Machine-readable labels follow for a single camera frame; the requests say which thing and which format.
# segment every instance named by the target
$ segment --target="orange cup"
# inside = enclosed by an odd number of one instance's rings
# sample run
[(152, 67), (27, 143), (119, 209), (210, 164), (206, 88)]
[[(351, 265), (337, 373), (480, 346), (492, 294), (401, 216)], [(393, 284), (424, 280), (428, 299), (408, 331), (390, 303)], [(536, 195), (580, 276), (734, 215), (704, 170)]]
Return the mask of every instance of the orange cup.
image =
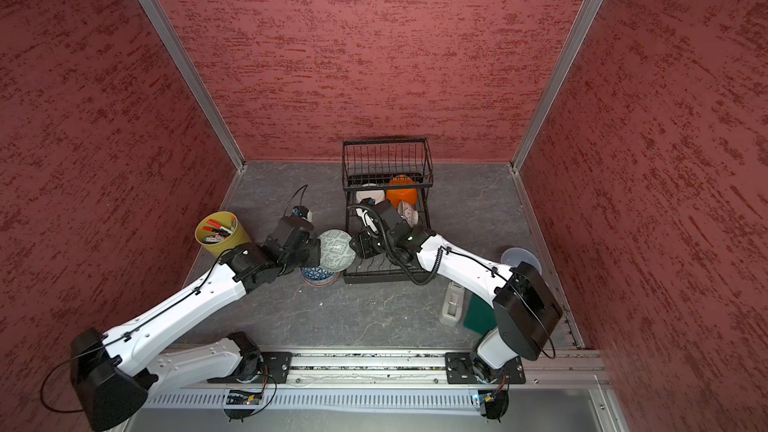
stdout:
[[(390, 186), (405, 186), (409, 184), (415, 184), (415, 182), (408, 176), (398, 176), (389, 181)], [(418, 191), (415, 188), (396, 188), (386, 191), (386, 197), (395, 208), (400, 205), (401, 200), (416, 207)]]

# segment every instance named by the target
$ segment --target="green sponge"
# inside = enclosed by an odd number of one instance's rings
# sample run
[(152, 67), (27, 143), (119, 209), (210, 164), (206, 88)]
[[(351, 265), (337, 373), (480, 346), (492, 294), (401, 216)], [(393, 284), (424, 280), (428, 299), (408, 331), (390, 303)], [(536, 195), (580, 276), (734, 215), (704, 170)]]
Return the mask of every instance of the green sponge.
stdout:
[(471, 331), (485, 334), (496, 327), (496, 317), (493, 307), (475, 294), (469, 299), (469, 307), (464, 316), (464, 327)]

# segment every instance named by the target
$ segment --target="textured wallpaper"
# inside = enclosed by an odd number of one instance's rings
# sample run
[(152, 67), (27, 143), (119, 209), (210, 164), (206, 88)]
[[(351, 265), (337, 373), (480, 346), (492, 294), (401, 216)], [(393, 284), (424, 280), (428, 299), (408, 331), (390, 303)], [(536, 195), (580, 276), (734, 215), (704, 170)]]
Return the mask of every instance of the textured wallpaper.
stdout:
[(246, 158), (467, 162), (512, 158), (581, 1), (160, 0)]
[(768, 0), (606, 0), (523, 177), (633, 432), (768, 430)]
[(182, 285), (234, 168), (136, 0), (0, 0), (0, 37), (0, 430), (72, 430), (43, 376)]

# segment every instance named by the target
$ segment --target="yellow bucket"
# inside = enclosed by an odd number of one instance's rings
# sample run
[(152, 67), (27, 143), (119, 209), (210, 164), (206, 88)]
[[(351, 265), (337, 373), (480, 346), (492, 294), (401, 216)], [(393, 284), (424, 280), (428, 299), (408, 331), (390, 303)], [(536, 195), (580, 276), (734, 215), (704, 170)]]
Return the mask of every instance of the yellow bucket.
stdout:
[[(223, 241), (216, 244), (206, 244), (203, 242), (203, 237), (213, 237), (216, 235), (213, 232), (203, 230), (203, 227), (213, 227), (208, 223), (209, 220), (218, 222), (222, 227), (228, 228), (232, 231), (232, 234), (229, 237), (226, 237)], [(226, 211), (215, 212), (200, 221), (194, 231), (194, 237), (197, 240), (197, 243), (202, 245), (205, 250), (213, 254), (214, 257), (218, 257), (219, 254), (228, 248), (234, 248), (236, 245), (252, 242), (248, 236), (248, 232), (245, 232), (245, 227), (243, 227), (243, 224), (241, 224), (240, 221), (236, 219), (235, 214)]]

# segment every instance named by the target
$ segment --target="black wire dish rack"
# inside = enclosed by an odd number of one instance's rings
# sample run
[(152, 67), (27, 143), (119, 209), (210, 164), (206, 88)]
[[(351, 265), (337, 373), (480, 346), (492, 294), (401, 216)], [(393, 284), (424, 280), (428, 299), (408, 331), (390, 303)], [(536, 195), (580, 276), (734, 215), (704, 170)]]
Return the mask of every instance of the black wire dish rack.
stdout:
[[(434, 182), (432, 159), (427, 139), (376, 139), (344, 141), (342, 148), (342, 187), (346, 203), (355, 204), (355, 193), (367, 190), (393, 190), (415, 188), (418, 201), (414, 209), (418, 223), (430, 227), (427, 195)], [(406, 176), (413, 184), (390, 186), (395, 177)], [(346, 231), (354, 236), (362, 230), (362, 221), (354, 210), (346, 214)], [(429, 271), (412, 268), (418, 280)], [(408, 275), (384, 254), (371, 258), (355, 258), (342, 273), (344, 283), (370, 284), (410, 280)]]

